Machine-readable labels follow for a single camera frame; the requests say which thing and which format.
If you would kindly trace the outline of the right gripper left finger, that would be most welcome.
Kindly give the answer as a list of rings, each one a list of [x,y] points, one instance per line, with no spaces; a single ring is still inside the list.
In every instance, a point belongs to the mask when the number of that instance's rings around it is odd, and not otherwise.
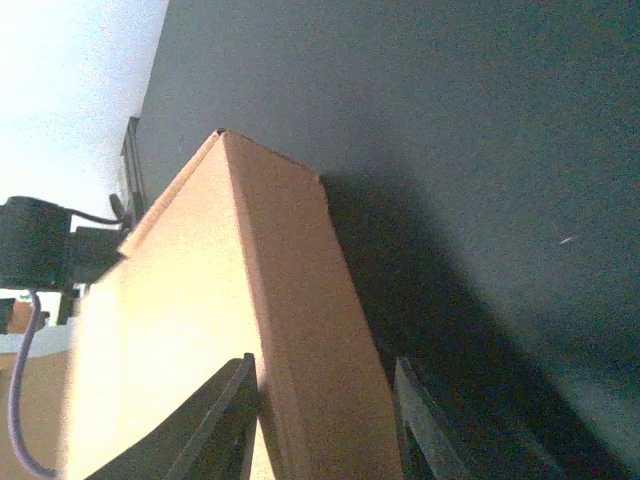
[[[257,407],[255,357],[246,353],[229,360],[153,431],[90,477],[248,479]]]

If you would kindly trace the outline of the cardboard box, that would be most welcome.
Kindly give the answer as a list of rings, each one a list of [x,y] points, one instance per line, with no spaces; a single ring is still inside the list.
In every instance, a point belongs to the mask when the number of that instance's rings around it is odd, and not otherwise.
[[[74,323],[64,478],[97,471],[246,353],[270,478],[401,477],[391,390],[316,173],[214,133],[121,250]]]

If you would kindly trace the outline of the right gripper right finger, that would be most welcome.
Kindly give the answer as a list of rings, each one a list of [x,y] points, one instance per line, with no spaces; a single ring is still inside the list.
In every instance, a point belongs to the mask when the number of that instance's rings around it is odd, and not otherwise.
[[[406,357],[396,359],[393,404],[405,479],[471,479],[464,449]]]

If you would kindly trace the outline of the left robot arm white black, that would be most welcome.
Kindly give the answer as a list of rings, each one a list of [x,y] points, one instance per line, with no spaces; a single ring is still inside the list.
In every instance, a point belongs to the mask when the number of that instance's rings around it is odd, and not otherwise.
[[[1,205],[1,361],[18,353],[30,315],[29,292],[42,300],[60,296],[59,307],[34,336],[29,355],[69,348],[80,298],[122,258],[118,248],[133,218],[117,195],[112,218],[44,200],[12,196]]]

